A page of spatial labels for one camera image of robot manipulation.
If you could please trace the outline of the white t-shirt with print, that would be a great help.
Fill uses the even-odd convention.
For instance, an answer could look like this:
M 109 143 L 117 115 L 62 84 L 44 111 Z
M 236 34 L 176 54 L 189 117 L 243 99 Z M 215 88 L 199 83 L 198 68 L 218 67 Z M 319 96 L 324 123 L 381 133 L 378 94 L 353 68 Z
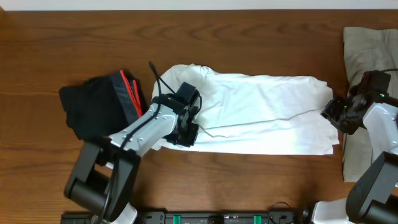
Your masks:
M 236 154 L 327 155 L 339 143 L 337 129 L 321 116 L 332 99 L 327 83 L 310 76 L 218 73 L 201 65 L 174 65 L 152 95 L 186 82 L 200 93 L 193 146 L 161 139 L 155 148 Z

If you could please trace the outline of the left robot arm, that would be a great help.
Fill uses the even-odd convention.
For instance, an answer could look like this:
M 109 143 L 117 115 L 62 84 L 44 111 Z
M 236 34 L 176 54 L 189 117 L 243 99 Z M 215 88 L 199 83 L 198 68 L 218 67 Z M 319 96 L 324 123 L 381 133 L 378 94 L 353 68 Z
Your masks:
M 91 223 L 134 223 L 129 196 L 145 153 L 161 139 L 192 146 L 198 133 L 198 103 L 167 98 L 117 133 L 85 141 L 65 186 L 66 198 L 91 212 Z

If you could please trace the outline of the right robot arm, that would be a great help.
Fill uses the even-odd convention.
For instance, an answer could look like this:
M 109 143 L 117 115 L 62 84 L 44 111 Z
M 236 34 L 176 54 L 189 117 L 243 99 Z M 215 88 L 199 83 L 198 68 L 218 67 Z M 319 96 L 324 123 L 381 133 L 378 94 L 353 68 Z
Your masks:
M 397 99 L 374 91 L 334 98 L 322 116 L 346 134 L 366 128 L 378 156 L 346 198 L 316 203 L 311 223 L 397 223 Z

